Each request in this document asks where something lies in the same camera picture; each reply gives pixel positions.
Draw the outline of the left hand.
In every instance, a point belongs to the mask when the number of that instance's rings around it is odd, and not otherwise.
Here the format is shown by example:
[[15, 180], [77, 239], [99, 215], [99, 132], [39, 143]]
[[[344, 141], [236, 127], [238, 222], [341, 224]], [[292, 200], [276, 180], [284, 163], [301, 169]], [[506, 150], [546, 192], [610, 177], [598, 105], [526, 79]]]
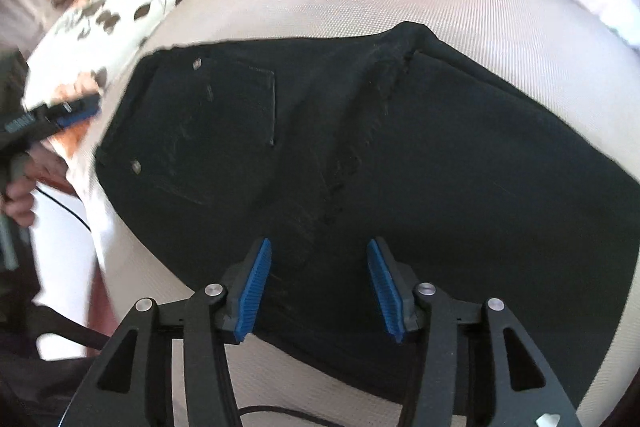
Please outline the left hand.
[[32, 192], [38, 183], [75, 195], [66, 179], [68, 167], [61, 156], [41, 144], [34, 145], [28, 155], [24, 172], [8, 184], [1, 196], [1, 211], [22, 228], [29, 228], [35, 222]]

